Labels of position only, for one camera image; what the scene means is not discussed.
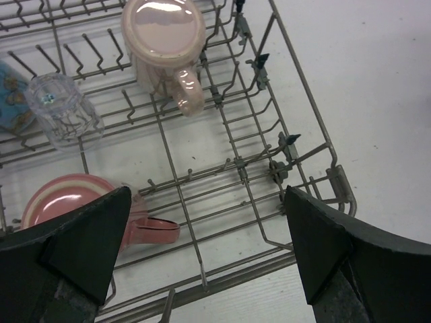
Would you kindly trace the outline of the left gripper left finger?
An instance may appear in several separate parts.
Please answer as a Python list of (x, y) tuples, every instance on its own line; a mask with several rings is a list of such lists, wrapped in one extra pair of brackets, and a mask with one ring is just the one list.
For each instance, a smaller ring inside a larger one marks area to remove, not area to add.
[(1, 236), (2, 322), (93, 322), (129, 218), (126, 186)]

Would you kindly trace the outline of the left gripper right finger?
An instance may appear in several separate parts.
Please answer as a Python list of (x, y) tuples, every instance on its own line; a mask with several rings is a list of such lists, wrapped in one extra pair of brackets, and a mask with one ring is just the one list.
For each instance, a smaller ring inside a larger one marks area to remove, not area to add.
[(430, 245), (286, 188), (284, 207), (317, 322), (429, 322)]

